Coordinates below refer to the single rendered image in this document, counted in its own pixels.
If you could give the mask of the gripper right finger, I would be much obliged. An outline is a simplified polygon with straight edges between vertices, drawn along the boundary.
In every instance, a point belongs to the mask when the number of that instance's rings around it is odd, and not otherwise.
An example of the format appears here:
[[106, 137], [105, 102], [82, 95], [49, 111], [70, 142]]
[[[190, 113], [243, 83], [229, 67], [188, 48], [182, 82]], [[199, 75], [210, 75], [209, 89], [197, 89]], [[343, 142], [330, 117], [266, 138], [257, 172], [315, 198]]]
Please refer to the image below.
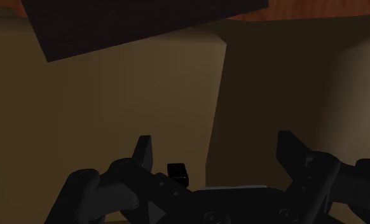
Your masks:
[[309, 149], [289, 130], [278, 132], [276, 158], [292, 179], [289, 205], [279, 212], [285, 224], [344, 224], [329, 215], [335, 202], [370, 224], [370, 158], [348, 165]]

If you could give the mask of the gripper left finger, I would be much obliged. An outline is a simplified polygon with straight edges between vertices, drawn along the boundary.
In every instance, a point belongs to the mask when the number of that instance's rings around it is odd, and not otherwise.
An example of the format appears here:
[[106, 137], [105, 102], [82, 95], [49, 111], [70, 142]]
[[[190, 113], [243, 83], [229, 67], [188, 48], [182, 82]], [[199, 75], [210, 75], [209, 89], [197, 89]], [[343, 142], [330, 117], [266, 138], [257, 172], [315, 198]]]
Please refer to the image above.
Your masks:
[[104, 224], [117, 211], [131, 224], [157, 224], [165, 214], [158, 203], [187, 191], [189, 176], [182, 163], [168, 164], [166, 174], [152, 174], [152, 166], [152, 138], [140, 136], [133, 155], [114, 161], [105, 173], [74, 171], [45, 224]]

